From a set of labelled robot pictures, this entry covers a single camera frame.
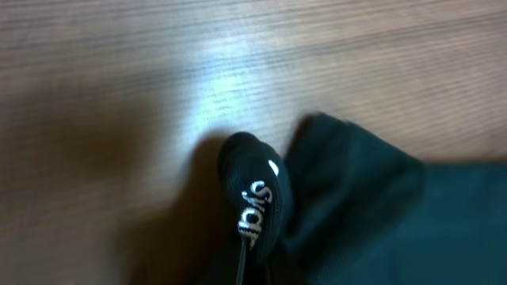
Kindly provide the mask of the black t-shirt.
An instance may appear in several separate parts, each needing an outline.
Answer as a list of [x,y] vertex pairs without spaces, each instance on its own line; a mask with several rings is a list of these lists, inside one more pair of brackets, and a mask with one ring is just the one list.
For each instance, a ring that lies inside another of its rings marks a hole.
[[247,132],[219,152],[233,241],[204,284],[503,284],[506,164],[424,162],[309,116],[285,157]]

